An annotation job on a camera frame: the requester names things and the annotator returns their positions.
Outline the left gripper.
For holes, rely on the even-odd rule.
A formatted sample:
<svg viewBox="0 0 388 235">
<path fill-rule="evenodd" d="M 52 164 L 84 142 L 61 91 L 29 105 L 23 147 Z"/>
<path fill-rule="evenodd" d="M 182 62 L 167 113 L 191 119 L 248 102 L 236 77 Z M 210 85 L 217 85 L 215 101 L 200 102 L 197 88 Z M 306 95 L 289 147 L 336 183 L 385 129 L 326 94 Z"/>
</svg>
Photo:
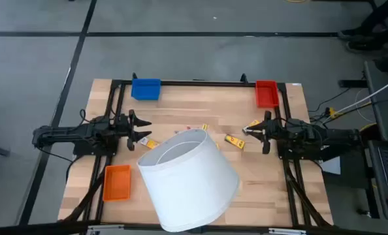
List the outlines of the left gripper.
<svg viewBox="0 0 388 235">
<path fill-rule="evenodd" d="M 135 132 L 135 125 L 137 127 L 144 127 L 149 126 L 152 123 L 149 121 L 141 120 L 139 118 L 135 118 L 134 124 L 134 117 L 134 110 L 129 110 L 127 115 L 120 114 L 118 116 L 118 119 L 115 121 L 116 136 L 118 136 L 119 138 L 127 137 L 127 148 L 130 151 L 135 150 L 134 143 L 136 141 L 139 141 L 152 133 L 151 131 Z"/>
</svg>

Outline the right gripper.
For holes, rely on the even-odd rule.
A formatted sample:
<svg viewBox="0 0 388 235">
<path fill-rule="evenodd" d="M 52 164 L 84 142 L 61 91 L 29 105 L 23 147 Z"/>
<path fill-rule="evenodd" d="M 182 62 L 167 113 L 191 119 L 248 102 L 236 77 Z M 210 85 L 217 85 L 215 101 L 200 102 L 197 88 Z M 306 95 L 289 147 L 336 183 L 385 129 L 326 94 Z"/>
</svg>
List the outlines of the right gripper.
<svg viewBox="0 0 388 235">
<path fill-rule="evenodd" d="M 263 139 L 263 154 L 270 152 L 270 139 L 277 139 L 280 135 L 280 125 L 276 119 L 271 119 L 270 111 L 265 112 L 264 121 L 257 125 L 246 127 L 244 134 L 256 139 Z"/>
</svg>

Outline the red plastic bin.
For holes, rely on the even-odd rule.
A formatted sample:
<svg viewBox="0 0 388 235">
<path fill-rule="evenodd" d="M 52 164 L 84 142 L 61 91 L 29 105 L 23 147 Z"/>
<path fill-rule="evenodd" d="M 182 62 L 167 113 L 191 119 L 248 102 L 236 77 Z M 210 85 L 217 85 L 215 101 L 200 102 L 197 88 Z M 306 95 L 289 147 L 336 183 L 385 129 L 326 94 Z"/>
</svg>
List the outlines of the red plastic bin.
<svg viewBox="0 0 388 235">
<path fill-rule="evenodd" d="M 255 98 L 258 108 L 279 107 L 278 86 L 272 80 L 258 80 L 255 83 Z"/>
</svg>

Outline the blue plastic bin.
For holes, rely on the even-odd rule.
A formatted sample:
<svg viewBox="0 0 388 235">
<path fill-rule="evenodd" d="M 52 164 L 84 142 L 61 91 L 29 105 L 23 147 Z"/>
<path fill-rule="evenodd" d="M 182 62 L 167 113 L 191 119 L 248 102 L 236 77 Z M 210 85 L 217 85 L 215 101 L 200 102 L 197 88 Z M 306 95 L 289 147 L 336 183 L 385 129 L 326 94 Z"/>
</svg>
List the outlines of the blue plastic bin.
<svg viewBox="0 0 388 235">
<path fill-rule="evenodd" d="M 161 80 L 137 78 L 132 80 L 131 96 L 138 101 L 156 101 L 161 92 Z"/>
</svg>

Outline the orange plastic bin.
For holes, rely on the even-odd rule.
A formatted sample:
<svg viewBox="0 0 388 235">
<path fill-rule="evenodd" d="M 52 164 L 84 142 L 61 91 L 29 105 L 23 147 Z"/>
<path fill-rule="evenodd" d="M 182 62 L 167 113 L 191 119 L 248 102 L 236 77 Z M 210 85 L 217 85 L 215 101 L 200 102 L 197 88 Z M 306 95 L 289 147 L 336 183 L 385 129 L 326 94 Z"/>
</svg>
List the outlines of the orange plastic bin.
<svg viewBox="0 0 388 235">
<path fill-rule="evenodd" d="M 131 166 L 112 165 L 105 168 L 103 201 L 113 202 L 130 199 Z"/>
</svg>

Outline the white fabric lampshade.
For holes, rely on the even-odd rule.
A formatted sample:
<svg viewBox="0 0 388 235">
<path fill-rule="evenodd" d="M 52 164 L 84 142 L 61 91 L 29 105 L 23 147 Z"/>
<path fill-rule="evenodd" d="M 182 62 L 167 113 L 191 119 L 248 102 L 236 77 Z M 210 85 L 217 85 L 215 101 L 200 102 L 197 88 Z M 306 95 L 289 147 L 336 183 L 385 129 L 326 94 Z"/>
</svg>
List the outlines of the white fabric lampshade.
<svg viewBox="0 0 388 235">
<path fill-rule="evenodd" d="M 239 175 L 202 129 L 180 132 L 137 161 L 162 229 L 210 224 L 230 206 Z"/>
</svg>

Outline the black desk foot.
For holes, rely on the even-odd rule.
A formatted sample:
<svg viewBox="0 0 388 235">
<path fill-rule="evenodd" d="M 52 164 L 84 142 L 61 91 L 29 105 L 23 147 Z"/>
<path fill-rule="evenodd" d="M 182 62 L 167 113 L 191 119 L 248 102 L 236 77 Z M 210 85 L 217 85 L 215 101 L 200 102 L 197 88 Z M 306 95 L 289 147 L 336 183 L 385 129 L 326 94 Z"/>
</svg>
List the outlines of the black desk foot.
<svg viewBox="0 0 388 235">
<path fill-rule="evenodd" d="M 341 88 L 347 89 L 368 87 L 366 80 L 339 80 L 338 85 Z"/>
</svg>

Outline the grey desk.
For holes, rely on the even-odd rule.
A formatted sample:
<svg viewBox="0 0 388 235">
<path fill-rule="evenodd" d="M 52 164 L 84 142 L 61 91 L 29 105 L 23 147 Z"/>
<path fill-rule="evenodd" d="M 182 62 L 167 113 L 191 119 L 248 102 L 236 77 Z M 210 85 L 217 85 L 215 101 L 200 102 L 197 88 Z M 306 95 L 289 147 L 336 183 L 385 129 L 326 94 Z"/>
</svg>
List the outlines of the grey desk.
<svg viewBox="0 0 388 235">
<path fill-rule="evenodd" d="M 381 71 L 374 61 L 364 62 L 364 75 L 369 93 L 375 93 L 388 84 L 388 72 Z M 370 98 L 381 139 L 388 141 L 388 87 Z"/>
</svg>

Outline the black crossbar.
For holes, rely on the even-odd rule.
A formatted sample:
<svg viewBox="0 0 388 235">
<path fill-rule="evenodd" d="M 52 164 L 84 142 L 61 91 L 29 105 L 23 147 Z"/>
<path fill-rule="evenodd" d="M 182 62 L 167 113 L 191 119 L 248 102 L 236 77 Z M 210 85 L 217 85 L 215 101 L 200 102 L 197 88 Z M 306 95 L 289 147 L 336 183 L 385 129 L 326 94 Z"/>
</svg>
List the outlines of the black crossbar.
<svg viewBox="0 0 388 235">
<path fill-rule="evenodd" d="M 0 235 L 69 235 L 106 229 L 121 230 L 161 230 L 159 225 L 151 224 L 100 224 L 98 221 L 57 222 L 34 225 L 0 227 Z M 299 225 L 296 227 L 245 227 L 206 225 L 188 230 L 190 233 L 239 232 L 277 235 L 388 235 L 387 233 L 347 230 L 338 227 L 315 227 Z"/>
</svg>

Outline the person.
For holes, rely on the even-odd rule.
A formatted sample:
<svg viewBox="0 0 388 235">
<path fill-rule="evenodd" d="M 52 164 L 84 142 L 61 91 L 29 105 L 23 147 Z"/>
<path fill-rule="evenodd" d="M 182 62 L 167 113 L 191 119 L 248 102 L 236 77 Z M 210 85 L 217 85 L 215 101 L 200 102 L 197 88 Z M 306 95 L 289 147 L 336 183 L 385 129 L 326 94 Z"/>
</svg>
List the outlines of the person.
<svg viewBox="0 0 388 235">
<path fill-rule="evenodd" d="M 346 41 L 351 52 L 373 52 L 388 43 L 388 29 L 374 32 L 374 28 L 388 18 L 388 0 L 376 8 L 359 27 L 337 32 L 337 37 Z"/>
</svg>

